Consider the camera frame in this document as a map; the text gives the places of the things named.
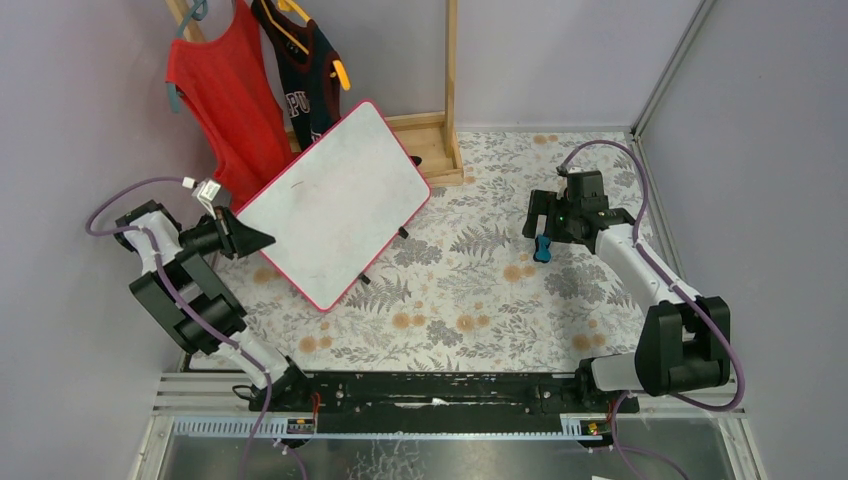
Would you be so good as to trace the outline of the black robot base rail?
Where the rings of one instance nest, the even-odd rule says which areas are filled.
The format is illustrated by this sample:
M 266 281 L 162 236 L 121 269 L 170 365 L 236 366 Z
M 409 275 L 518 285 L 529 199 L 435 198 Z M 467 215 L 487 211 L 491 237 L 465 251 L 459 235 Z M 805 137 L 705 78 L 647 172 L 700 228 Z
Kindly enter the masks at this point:
M 303 412 L 320 433 L 553 434 L 562 418 L 605 420 L 618 399 L 579 373 L 288 371 L 254 412 Z

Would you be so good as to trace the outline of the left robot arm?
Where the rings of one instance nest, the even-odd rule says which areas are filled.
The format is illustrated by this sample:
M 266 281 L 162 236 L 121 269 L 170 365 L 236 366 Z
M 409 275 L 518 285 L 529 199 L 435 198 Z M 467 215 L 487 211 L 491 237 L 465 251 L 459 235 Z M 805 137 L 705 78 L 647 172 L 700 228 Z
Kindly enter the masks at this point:
M 274 244 L 273 236 L 244 225 L 226 207 L 183 230 L 155 201 L 120 217 L 116 226 L 116 240 L 142 262 L 131 293 L 181 349 L 243 371 L 250 383 L 233 391 L 252 411 L 310 405 L 304 372 L 249 329 L 246 308 L 207 260 L 212 254 L 246 257 Z

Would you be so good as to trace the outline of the blue whiteboard eraser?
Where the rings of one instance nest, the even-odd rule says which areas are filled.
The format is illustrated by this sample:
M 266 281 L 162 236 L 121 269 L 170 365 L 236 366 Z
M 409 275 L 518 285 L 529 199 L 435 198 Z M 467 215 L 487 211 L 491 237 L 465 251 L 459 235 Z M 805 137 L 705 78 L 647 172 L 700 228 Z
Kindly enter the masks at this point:
M 545 235 L 537 235 L 534 242 L 535 250 L 533 260 L 537 263 L 549 263 L 552 259 L 552 254 L 550 252 L 551 240 Z

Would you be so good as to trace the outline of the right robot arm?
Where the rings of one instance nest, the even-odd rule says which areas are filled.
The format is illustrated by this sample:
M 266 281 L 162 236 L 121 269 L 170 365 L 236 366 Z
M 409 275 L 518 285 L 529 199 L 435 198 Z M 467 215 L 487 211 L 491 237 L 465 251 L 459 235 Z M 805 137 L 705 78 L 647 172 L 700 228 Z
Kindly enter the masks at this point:
M 669 271 L 636 231 L 626 209 L 611 207 L 598 171 L 568 174 L 559 192 L 530 193 L 522 234 L 535 242 L 534 261 L 550 262 L 554 243 L 582 245 L 617 275 L 644 315 L 634 351 L 581 362 L 585 392 L 665 396 L 725 385 L 732 367 L 729 306 Z

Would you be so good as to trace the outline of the pink-framed whiteboard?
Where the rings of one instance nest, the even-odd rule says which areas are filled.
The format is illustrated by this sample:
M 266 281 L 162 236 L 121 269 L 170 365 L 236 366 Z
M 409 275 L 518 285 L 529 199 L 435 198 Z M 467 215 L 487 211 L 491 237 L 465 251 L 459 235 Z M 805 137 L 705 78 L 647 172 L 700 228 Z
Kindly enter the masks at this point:
M 274 238 L 262 255 L 327 312 L 430 197 L 382 112 L 362 101 L 236 216 Z

